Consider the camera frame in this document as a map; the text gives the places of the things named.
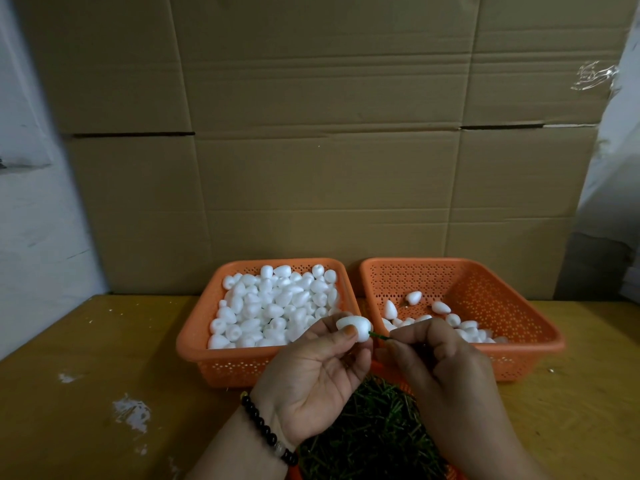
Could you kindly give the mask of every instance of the person's right hand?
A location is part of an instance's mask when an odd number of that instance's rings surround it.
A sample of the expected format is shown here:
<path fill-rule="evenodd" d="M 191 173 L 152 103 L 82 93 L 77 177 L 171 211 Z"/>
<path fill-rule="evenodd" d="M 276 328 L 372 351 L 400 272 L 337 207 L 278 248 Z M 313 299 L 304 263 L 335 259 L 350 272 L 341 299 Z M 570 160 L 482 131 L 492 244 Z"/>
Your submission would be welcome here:
<path fill-rule="evenodd" d="M 437 318 L 397 328 L 390 336 L 387 350 L 444 458 L 470 480 L 548 479 L 511 426 L 489 357 Z M 418 346 L 422 356 L 433 351 L 432 370 L 409 344 L 424 344 Z"/>

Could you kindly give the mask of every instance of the clear bead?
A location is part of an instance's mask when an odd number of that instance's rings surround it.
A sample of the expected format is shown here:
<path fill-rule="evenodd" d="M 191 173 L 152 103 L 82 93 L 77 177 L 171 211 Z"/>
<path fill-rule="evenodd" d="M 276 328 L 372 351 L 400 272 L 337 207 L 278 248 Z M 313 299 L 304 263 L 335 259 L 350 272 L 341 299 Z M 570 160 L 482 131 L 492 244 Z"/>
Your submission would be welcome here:
<path fill-rule="evenodd" d="M 278 458 L 281 457 L 282 455 L 284 455 L 284 452 L 287 450 L 286 446 L 284 446 L 284 444 L 282 444 L 281 441 L 277 442 L 274 446 L 273 446 L 273 453 L 274 455 L 276 455 Z"/>

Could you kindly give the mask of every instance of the pile of white foam buds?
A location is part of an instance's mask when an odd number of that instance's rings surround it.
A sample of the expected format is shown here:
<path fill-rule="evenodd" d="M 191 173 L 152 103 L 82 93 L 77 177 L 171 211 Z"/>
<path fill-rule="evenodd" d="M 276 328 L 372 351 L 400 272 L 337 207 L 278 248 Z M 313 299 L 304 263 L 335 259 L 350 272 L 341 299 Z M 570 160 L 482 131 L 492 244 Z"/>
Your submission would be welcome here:
<path fill-rule="evenodd" d="M 410 306 L 416 306 L 420 302 L 421 298 L 421 291 L 412 291 L 407 294 L 405 300 Z M 455 313 L 451 313 L 451 308 L 441 301 L 434 301 L 431 305 L 431 309 L 434 314 L 443 316 L 444 320 L 456 329 L 456 332 L 460 337 L 468 342 L 478 344 L 506 344 L 509 341 L 507 337 L 496 337 L 494 339 L 492 330 L 478 328 L 478 322 L 475 320 L 462 321 L 460 316 Z M 429 320 L 430 318 L 432 318 L 431 315 L 422 315 L 420 318 L 416 319 L 407 317 L 404 320 L 401 320 L 398 318 L 396 306 L 390 300 L 387 300 L 385 303 L 385 317 L 382 319 L 382 322 L 384 322 L 388 331 L 392 331 L 395 328 Z"/>
<path fill-rule="evenodd" d="M 338 313 L 338 279 L 321 264 L 300 274 L 291 266 L 262 266 L 259 276 L 226 276 L 227 293 L 209 330 L 210 349 L 282 346 L 295 341 L 313 323 Z"/>

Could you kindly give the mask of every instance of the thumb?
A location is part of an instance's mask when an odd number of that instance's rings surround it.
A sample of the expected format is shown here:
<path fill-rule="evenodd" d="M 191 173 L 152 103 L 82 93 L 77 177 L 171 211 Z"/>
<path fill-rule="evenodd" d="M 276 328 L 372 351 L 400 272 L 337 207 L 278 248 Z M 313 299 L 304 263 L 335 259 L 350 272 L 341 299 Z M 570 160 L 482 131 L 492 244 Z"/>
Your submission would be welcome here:
<path fill-rule="evenodd" d="M 424 399 L 429 391 L 437 387 L 436 379 L 427 370 L 427 366 L 412 346 L 397 340 L 388 340 L 386 346 L 414 391 L 416 398 Z"/>
<path fill-rule="evenodd" d="M 347 325 L 341 330 L 310 340 L 302 350 L 309 359 L 322 362 L 332 357 L 340 358 L 355 345 L 357 339 L 358 329 L 354 325 Z"/>

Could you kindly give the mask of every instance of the hand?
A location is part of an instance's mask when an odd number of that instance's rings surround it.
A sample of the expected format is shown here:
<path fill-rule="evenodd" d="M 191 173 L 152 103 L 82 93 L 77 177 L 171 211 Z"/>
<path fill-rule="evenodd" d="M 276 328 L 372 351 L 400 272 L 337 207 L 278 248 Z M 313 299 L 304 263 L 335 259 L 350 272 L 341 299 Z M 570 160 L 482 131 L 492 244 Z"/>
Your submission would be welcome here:
<path fill-rule="evenodd" d="M 335 322 L 348 315 L 323 318 L 280 350 L 251 392 L 290 449 L 331 426 L 369 371 L 372 339 L 357 344 L 353 325 L 336 329 Z"/>
<path fill-rule="evenodd" d="M 387 350 L 411 386 L 422 422 L 444 458 L 472 480 L 548 478 L 511 426 L 489 357 L 441 319 L 401 327 L 390 336 Z M 408 344 L 425 345 L 420 350 Z M 432 370 L 416 350 L 433 354 Z"/>

